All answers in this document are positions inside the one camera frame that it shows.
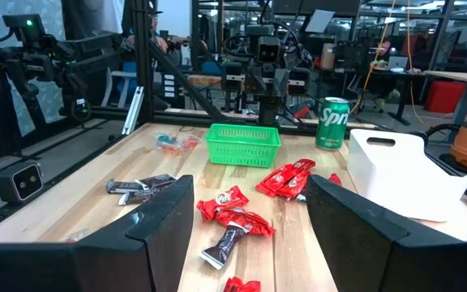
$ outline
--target yellow cable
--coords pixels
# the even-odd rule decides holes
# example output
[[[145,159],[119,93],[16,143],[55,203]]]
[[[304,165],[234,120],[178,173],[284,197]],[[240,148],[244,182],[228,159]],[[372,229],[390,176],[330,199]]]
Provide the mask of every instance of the yellow cable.
[[[388,18],[392,17],[392,11],[394,10],[395,5],[396,5],[396,0],[393,0],[392,6],[390,7],[390,13],[388,14]],[[379,41],[378,50],[376,51],[376,55],[374,56],[374,62],[378,60],[379,51],[381,50],[381,45],[383,44],[385,33],[387,33],[387,28],[388,28],[388,24],[385,24],[385,29],[383,30],[383,33],[381,34],[381,40]],[[366,91],[366,86],[369,84],[369,79],[371,78],[372,70],[373,70],[373,66],[370,66],[369,73],[366,75],[365,84],[363,84],[362,94]],[[356,105],[354,105],[353,109],[350,111],[349,114],[352,114],[359,107],[360,102],[362,102],[362,95],[358,97],[358,101],[356,101]]]
[[[409,63],[410,63],[410,73],[413,73],[413,64],[412,64],[412,54],[410,53],[410,9],[406,10],[406,46],[407,51],[409,52]],[[424,123],[421,118],[418,116],[418,112],[415,110],[415,103],[413,102],[413,86],[412,81],[410,81],[410,99],[412,100],[412,109],[413,114],[415,114],[416,118],[418,118],[419,122],[422,124]]]

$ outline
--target sprite can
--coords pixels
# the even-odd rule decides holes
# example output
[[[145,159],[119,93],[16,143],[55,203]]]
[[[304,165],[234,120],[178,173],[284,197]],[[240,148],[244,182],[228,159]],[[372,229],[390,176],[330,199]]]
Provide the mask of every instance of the sprite can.
[[[349,112],[347,100],[338,97],[325,98],[316,130],[316,147],[325,150],[341,148],[344,143]]]

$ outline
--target green plastic basket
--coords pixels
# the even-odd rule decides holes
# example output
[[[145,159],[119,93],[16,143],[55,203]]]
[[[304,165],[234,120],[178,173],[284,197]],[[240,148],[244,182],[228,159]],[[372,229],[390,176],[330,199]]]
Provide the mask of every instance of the green plastic basket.
[[[207,137],[212,163],[270,167],[281,146],[276,128],[213,124]]]

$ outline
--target red wrapper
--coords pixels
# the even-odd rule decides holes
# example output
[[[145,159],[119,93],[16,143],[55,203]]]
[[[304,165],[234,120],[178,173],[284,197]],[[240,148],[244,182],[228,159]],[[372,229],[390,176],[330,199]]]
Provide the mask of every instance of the red wrapper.
[[[289,183],[297,174],[309,171],[315,167],[315,162],[309,159],[301,159],[292,165],[283,165],[269,174],[255,189],[271,197],[278,195],[277,191]]]
[[[239,189],[238,186],[232,187],[229,191],[217,195],[215,199],[205,201],[199,201],[196,208],[201,211],[203,220],[210,221],[215,216],[217,211],[222,208],[235,208],[242,207],[248,204],[248,198],[246,198]]]
[[[302,192],[306,188],[307,176],[309,174],[311,174],[309,171],[304,171],[300,174],[297,174],[293,179],[289,181],[288,184],[276,191],[276,194],[282,195],[290,199],[296,198],[297,195],[302,194]]]
[[[238,224],[247,229],[248,234],[261,234],[270,237],[275,232],[275,229],[264,218],[240,207],[223,208],[217,213],[216,219],[223,226],[228,226],[230,222]]]
[[[338,177],[337,174],[331,174],[331,177],[329,177],[329,181],[341,187],[341,179]]]
[[[223,292],[260,292],[260,281],[249,281],[242,284],[238,277],[228,279]]]

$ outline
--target white box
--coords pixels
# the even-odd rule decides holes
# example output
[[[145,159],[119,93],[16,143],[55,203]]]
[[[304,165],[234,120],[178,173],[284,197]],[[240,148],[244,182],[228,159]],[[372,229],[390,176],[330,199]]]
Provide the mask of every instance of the white box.
[[[352,130],[347,169],[360,195],[402,216],[428,221],[447,221],[467,189],[467,175],[440,169],[415,135]]]

